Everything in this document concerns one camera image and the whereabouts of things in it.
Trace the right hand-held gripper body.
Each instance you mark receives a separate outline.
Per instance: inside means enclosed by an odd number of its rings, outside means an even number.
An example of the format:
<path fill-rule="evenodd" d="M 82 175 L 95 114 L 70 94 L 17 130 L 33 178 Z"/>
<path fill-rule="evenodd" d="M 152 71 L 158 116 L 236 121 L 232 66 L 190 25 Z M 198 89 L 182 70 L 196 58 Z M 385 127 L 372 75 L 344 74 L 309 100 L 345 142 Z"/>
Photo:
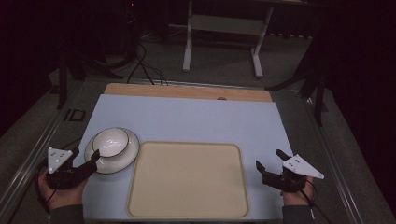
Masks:
<path fill-rule="evenodd" d="M 262 175 L 262 183 L 275 189 L 295 193 L 304 188 L 308 176 L 324 178 L 323 173 L 296 154 L 290 156 L 289 160 L 283 161 L 282 172 L 279 175 L 266 171 L 266 174 Z"/>

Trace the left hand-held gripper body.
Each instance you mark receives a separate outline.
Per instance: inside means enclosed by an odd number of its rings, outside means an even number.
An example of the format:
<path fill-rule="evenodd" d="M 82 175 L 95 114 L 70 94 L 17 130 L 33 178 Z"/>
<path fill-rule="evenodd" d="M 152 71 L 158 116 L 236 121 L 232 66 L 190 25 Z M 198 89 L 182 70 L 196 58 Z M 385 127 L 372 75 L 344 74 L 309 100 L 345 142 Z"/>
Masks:
<path fill-rule="evenodd" d="M 88 179 L 91 175 L 79 175 L 76 169 L 71 169 L 72 149 L 48 149 L 47 182 L 51 189 L 71 189 Z"/>

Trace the white round bowl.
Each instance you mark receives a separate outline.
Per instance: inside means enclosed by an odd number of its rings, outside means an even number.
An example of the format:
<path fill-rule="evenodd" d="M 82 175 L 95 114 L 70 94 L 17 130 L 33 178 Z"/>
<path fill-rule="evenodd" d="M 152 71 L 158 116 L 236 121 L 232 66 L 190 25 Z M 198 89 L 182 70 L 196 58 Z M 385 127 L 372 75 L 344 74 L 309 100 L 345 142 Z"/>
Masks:
<path fill-rule="evenodd" d="M 100 156 L 99 160 L 96 162 L 97 172 L 99 174 L 108 175 L 123 170 L 134 161 L 134 159 L 138 154 L 140 143 L 137 136 L 132 131 L 126 128 L 120 128 L 120 129 L 127 132 L 127 135 L 129 137 L 128 146 L 117 156 L 110 158 L 105 158 Z M 95 151 L 92 149 L 93 138 L 89 141 L 88 145 L 85 148 L 85 152 L 84 152 L 85 161 L 88 161 L 91 158 L 91 155 Z"/>

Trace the person's right hand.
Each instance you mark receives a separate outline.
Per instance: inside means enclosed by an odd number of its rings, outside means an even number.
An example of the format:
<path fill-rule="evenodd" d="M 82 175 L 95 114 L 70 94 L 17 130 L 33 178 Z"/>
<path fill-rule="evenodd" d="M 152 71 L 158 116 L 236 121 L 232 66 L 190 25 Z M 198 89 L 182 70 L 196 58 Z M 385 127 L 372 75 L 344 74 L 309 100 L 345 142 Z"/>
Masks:
<path fill-rule="evenodd" d="M 282 191 L 280 195 L 283 197 L 283 203 L 285 206 L 289 205 L 309 205 L 309 200 L 312 199 L 314 195 L 313 188 L 314 178 L 308 176 L 306 178 L 305 186 L 303 192 L 285 192 Z"/>

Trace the person's left hand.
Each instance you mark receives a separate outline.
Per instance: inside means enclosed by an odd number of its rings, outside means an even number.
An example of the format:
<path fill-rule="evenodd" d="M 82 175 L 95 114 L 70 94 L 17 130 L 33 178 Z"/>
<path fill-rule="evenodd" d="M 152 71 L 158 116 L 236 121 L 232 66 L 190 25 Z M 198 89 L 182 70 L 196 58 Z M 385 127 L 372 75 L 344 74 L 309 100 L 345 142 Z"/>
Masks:
<path fill-rule="evenodd" d="M 82 195 L 87 182 L 88 180 L 85 179 L 71 189 L 55 190 L 49 187 L 46 172 L 41 174 L 38 178 L 40 193 L 50 211 L 64 206 L 82 204 Z"/>

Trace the black stand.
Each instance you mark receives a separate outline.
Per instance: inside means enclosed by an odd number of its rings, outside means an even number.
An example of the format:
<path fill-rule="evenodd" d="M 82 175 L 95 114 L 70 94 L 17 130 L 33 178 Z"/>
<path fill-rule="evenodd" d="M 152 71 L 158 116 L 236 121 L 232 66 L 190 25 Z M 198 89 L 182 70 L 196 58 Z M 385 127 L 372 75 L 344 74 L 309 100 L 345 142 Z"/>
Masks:
<path fill-rule="evenodd" d="M 303 98 L 309 98 L 313 92 L 316 93 L 314 118 L 318 126 L 322 126 L 321 113 L 325 81 L 328 73 L 327 60 L 330 54 L 328 41 L 329 38 L 326 35 L 326 30 L 321 28 L 314 35 L 293 76 L 275 86 L 266 88 L 268 91 L 279 91 L 303 80 L 304 84 L 300 88 L 299 94 Z"/>

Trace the beige tray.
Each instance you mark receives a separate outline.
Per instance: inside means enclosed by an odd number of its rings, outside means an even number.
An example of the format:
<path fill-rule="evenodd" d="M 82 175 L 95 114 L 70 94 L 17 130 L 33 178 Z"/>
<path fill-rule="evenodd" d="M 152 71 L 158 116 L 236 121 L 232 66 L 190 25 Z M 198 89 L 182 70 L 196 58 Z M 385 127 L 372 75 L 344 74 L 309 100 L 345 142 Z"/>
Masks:
<path fill-rule="evenodd" d="M 128 202 L 139 218 L 240 218 L 248 214 L 241 152 L 234 144 L 146 142 Z"/>

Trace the light blue mat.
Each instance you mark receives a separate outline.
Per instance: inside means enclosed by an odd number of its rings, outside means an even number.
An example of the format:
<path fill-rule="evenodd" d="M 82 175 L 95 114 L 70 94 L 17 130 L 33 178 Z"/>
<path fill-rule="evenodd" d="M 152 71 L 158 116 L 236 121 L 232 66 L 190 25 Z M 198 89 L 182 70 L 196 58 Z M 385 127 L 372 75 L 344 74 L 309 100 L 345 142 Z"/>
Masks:
<path fill-rule="evenodd" d="M 272 220 L 281 217 L 282 200 L 262 185 L 256 161 L 278 173 L 277 149 L 290 144 L 273 103 L 182 99 L 103 94 L 93 110 L 81 141 L 106 128 L 126 128 L 146 142 L 234 144 L 239 147 L 247 184 L 249 210 L 240 218 L 139 218 L 128 212 L 134 164 L 111 175 L 93 175 L 84 192 L 84 216 L 96 220 Z"/>

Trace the metal floor rail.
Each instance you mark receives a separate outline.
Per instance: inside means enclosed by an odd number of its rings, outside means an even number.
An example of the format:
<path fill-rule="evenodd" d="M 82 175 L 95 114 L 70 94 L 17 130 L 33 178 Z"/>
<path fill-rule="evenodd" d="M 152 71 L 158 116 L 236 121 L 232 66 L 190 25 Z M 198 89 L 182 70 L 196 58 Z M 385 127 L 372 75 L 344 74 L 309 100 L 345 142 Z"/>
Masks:
<path fill-rule="evenodd" d="M 335 157 L 334 150 L 329 142 L 328 135 L 325 133 L 323 127 L 318 125 L 318 122 L 314 116 L 315 106 L 317 103 L 313 101 L 311 97 L 302 97 L 302 102 L 307 110 L 308 116 L 315 126 L 316 132 L 318 133 L 318 139 L 323 145 L 327 167 L 332 176 L 334 185 L 337 188 L 343 206 L 346 209 L 350 224 L 364 224 L 361 213 L 356 205 L 353 195 L 351 194 L 350 187 L 347 184 L 344 173 Z"/>
<path fill-rule="evenodd" d="M 60 109 L 58 96 L 46 93 L 0 138 L 0 224 L 7 224 L 17 210 L 36 165 L 83 85 L 74 81 L 68 86 Z"/>

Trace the white metal table frame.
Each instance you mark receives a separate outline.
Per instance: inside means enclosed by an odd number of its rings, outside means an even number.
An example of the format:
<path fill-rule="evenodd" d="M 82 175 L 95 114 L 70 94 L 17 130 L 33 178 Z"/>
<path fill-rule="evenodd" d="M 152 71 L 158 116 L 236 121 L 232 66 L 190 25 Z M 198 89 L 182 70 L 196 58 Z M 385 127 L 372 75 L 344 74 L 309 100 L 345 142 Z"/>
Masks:
<path fill-rule="evenodd" d="M 256 78 L 263 78 L 260 50 L 269 26 L 274 8 L 268 7 L 263 20 L 237 19 L 219 16 L 199 15 L 193 13 L 193 0 L 189 0 L 187 18 L 187 42 L 184 52 L 182 70 L 191 69 L 192 31 L 221 32 L 240 35 L 256 35 L 258 42 L 250 50 Z"/>

